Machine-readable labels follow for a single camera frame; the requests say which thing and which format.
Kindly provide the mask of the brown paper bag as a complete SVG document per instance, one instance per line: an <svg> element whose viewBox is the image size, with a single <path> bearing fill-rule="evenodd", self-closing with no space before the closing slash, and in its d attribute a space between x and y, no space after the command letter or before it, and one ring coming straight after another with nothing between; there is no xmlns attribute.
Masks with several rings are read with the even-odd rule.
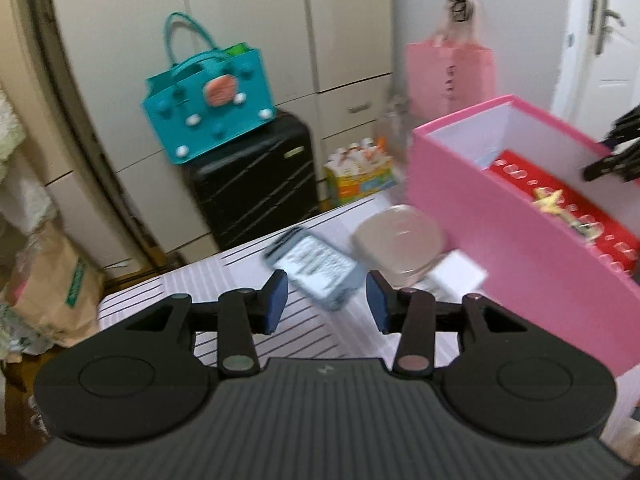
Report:
<svg viewBox="0 0 640 480"><path fill-rule="evenodd" d="M1 304L52 344L70 348L99 330L103 274L54 223L29 237Z"/></svg>

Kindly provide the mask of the pink storage box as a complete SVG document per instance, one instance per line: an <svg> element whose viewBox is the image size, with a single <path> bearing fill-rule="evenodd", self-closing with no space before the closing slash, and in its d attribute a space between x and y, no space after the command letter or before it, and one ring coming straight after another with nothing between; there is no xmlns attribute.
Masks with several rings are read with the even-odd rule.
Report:
<svg viewBox="0 0 640 480"><path fill-rule="evenodd" d="M620 376L639 363L639 287L558 218L542 214L489 165L510 150L588 198L632 234L639 187L582 180L605 148L517 96L500 96L414 129L408 202L488 272L505 307L595 356Z"/></svg>

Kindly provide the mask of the colourful cartoon gift bag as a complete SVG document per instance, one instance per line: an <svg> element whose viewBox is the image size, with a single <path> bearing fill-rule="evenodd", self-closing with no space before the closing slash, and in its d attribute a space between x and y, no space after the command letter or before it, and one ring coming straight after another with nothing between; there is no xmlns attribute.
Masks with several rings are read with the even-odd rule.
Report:
<svg viewBox="0 0 640 480"><path fill-rule="evenodd" d="M396 183L393 159L384 141L371 138L335 150L324 164L324 172L330 200L335 206L360 200Z"/></svg>

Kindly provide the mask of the grey three-door wardrobe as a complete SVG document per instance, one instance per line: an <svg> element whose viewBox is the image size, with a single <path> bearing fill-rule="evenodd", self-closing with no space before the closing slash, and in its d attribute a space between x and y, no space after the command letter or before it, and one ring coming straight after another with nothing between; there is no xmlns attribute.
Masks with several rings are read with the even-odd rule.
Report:
<svg viewBox="0 0 640 480"><path fill-rule="evenodd" d="M312 216L392 82L392 0L35 0L74 124L187 262Z"/></svg>

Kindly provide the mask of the teal felt tote bag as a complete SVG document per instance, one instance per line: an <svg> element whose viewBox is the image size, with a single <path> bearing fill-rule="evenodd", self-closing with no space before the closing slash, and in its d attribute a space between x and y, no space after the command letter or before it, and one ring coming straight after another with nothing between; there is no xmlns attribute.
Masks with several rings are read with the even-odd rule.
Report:
<svg viewBox="0 0 640 480"><path fill-rule="evenodd" d="M180 61L172 32L189 27L206 49ZM146 80L146 118L169 161L183 165L271 122L277 115L262 51L241 42L218 47L190 15L174 12L164 23L167 70Z"/></svg>

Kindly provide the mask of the white USB charger plug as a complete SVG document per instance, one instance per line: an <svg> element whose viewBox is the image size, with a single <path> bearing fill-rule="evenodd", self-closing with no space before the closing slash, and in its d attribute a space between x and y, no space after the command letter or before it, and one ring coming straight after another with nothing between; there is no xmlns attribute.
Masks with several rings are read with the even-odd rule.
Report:
<svg viewBox="0 0 640 480"><path fill-rule="evenodd" d="M456 249L444 255L427 277L449 298L458 301L469 292L478 292L488 272L465 252Z"/></svg>

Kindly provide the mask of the grey calculator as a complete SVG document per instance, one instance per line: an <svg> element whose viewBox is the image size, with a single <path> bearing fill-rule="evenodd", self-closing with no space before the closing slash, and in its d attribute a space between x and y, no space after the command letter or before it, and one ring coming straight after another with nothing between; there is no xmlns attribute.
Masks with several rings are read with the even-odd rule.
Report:
<svg viewBox="0 0 640 480"><path fill-rule="evenodd" d="M337 311L366 279L364 267L347 252L302 226L293 226L262 254L272 270L282 270L315 304Z"/></svg>

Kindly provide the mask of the pink paper shopping bag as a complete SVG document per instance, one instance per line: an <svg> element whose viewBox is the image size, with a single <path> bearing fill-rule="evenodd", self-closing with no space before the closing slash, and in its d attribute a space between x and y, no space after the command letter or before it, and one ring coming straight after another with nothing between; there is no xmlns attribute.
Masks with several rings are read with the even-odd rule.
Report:
<svg viewBox="0 0 640 480"><path fill-rule="evenodd" d="M417 118L444 117L496 96L494 51L480 43L480 3L466 6L468 20L447 12L433 36L405 46L409 110Z"/></svg>

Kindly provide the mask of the cream plastic star toy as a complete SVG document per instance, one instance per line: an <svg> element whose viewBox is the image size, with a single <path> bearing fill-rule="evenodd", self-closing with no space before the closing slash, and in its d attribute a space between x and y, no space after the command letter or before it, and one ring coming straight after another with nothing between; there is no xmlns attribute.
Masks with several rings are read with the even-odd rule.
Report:
<svg viewBox="0 0 640 480"><path fill-rule="evenodd" d="M543 214L551 214L564 218L567 221L574 220L574 214L562 207L563 191L549 191L548 188L534 188L533 206Z"/></svg>

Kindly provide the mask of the white door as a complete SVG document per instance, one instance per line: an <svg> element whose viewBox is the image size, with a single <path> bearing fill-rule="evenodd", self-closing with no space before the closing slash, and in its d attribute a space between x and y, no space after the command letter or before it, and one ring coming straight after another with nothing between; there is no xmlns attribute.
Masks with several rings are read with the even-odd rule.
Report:
<svg viewBox="0 0 640 480"><path fill-rule="evenodd" d="M626 26L610 18L604 52L593 55L591 0L567 0L560 74L551 113L601 141L614 120L639 104L639 0L610 0Z"/></svg>

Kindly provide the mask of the black suitcase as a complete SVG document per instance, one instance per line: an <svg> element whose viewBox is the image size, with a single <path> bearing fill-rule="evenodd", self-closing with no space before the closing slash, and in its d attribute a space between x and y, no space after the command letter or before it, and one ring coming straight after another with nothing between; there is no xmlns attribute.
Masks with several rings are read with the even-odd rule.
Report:
<svg viewBox="0 0 640 480"><path fill-rule="evenodd" d="M280 112L181 169L220 250L319 213L310 130L292 114Z"/></svg>

